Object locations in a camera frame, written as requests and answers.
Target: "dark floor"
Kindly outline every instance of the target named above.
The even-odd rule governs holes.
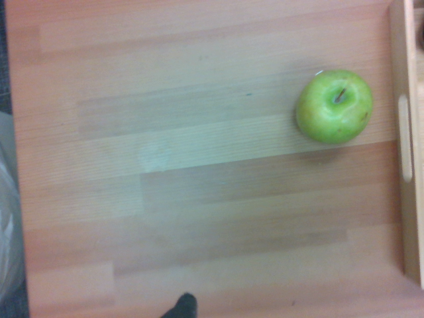
[[[0,111],[11,114],[11,94],[9,85],[9,65],[5,30],[4,0],[0,0]],[[23,284],[9,298],[0,304],[0,318],[28,318],[27,289]]]

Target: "wood grain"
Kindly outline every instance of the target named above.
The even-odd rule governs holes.
[[[8,2],[31,317],[422,316],[390,2]],[[375,100],[339,146],[294,121],[329,68]]]

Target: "green apple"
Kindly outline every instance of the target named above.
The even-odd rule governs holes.
[[[372,114],[372,92],[356,73],[318,73],[303,89],[296,107],[300,130],[312,139],[338,144],[358,136]]]

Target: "wooden tray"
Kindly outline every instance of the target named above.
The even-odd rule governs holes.
[[[392,33],[389,6],[9,1],[31,317],[159,317],[184,292],[200,317],[422,317],[412,5]],[[293,117],[333,68],[375,97],[342,146]]]

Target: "plastic bag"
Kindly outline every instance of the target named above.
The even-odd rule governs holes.
[[[0,303],[25,278],[12,116],[0,113]]]

